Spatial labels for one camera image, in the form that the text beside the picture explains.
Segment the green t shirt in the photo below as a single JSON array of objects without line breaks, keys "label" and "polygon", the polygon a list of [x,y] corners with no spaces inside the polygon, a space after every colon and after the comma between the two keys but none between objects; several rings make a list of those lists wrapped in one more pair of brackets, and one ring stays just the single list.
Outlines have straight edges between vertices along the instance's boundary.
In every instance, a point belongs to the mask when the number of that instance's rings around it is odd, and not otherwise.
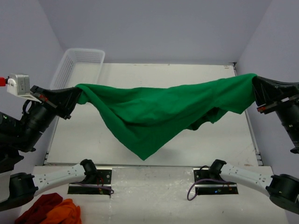
[{"label": "green t shirt", "polygon": [[92,104],[113,136],[146,160],[181,131],[215,123],[227,112],[243,113],[255,101],[249,73],[170,88],[114,88],[78,84],[77,103]]}]

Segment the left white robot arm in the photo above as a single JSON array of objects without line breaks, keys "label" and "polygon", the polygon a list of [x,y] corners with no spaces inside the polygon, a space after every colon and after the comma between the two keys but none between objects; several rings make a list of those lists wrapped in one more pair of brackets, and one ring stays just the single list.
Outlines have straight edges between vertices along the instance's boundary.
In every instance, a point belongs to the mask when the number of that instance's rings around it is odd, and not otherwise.
[{"label": "left white robot arm", "polygon": [[24,158],[20,153],[35,151],[35,144],[56,117],[70,119],[81,92],[78,87],[46,90],[34,85],[25,97],[20,120],[0,114],[1,211],[25,205],[35,196],[67,183],[96,180],[97,169],[88,159],[57,173],[12,174],[15,164]]}]

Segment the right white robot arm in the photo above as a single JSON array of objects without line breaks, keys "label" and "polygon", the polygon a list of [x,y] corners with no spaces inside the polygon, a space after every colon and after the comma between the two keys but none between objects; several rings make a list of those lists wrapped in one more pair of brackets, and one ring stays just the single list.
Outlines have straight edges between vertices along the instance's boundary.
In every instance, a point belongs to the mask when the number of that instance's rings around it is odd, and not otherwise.
[{"label": "right white robot arm", "polygon": [[276,206],[298,214],[299,212],[299,84],[285,83],[256,77],[253,90],[257,110],[269,114],[259,134],[258,144],[263,160],[273,168],[274,174],[263,175],[238,168],[225,161],[215,160],[209,169],[209,180],[234,182],[266,195]]}]

